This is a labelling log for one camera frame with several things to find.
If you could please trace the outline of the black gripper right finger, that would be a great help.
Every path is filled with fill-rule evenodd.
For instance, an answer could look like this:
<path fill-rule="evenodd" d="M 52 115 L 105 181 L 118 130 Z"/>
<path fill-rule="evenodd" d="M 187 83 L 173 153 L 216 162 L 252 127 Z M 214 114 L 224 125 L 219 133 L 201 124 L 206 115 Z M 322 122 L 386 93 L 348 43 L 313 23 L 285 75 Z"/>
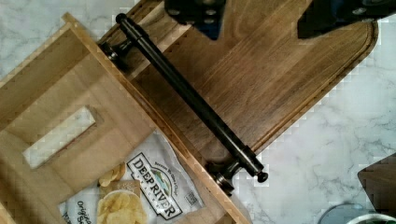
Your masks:
<path fill-rule="evenodd" d="M 297 22 L 297 36 L 314 38 L 356 22 L 381 20 L 395 11 L 396 0 L 312 0 Z"/>

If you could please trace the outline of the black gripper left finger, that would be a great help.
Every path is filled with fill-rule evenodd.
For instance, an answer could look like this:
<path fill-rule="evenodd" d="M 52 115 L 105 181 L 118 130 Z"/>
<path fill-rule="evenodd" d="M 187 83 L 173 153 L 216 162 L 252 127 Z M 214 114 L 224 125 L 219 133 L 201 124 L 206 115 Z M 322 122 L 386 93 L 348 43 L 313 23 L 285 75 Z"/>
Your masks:
<path fill-rule="evenodd" d="M 219 38 L 227 0 L 163 0 L 167 14 L 191 25 L 211 40 Z"/>

